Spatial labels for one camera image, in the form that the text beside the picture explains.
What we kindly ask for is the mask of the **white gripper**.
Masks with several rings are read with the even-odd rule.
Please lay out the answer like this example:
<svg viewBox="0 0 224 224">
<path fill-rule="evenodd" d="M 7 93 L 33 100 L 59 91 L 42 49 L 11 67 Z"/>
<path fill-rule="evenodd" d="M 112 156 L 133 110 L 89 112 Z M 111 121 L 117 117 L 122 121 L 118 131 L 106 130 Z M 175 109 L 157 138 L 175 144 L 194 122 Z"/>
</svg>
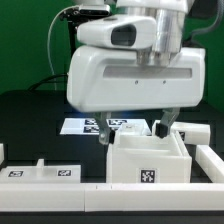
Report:
<svg viewBox="0 0 224 224">
<path fill-rule="evenodd" d="M 102 145 L 114 143 L 115 131 L 107 122 L 113 111 L 164 109 L 155 129 L 163 139 L 179 116 L 175 107 L 201 101 L 204 80 L 201 48 L 183 48 L 168 66 L 160 67 L 138 65 L 133 51 L 82 46 L 71 59 L 67 99 L 81 112 L 95 112 Z"/>
</svg>

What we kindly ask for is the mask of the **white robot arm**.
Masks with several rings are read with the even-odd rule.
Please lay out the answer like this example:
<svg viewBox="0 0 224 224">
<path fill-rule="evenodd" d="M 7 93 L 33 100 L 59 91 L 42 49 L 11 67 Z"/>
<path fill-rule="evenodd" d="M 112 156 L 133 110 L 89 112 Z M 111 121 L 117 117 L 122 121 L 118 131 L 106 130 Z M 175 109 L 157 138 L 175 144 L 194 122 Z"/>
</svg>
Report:
<svg viewBox="0 0 224 224">
<path fill-rule="evenodd" d="M 82 43 L 68 72 L 67 99 L 81 112 L 92 112 L 99 142 L 108 145 L 115 132 L 107 124 L 113 111 L 162 109 L 156 135 L 167 136 L 183 107 L 203 97 L 205 50 L 193 38 L 216 29 L 224 16 L 224 0 L 214 23 L 182 39 L 186 16 L 197 0 L 117 0 L 118 12 L 78 27 Z"/>
</svg>

